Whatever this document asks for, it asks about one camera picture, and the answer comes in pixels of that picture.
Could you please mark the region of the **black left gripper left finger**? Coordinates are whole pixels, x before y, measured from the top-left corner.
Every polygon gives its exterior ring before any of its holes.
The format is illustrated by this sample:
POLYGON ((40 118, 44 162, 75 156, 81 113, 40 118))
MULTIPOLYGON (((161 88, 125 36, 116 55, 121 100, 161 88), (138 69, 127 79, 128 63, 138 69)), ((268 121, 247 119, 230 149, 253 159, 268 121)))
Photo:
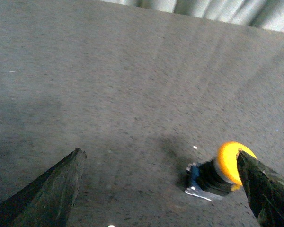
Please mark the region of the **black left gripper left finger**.
POLYGON ((86 153, 76 148, 0 203, 0 227, 64 227, 80 189, 86 153))

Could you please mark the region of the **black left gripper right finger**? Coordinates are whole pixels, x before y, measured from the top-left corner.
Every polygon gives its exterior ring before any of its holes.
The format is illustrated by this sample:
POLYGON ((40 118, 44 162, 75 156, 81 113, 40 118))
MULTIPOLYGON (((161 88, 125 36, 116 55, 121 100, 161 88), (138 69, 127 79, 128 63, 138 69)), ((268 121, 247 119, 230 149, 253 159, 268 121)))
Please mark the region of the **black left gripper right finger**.
POLYGON ((261 227, 284 227, 284 178, 242 149, 237 170, 248 205, 261 227))

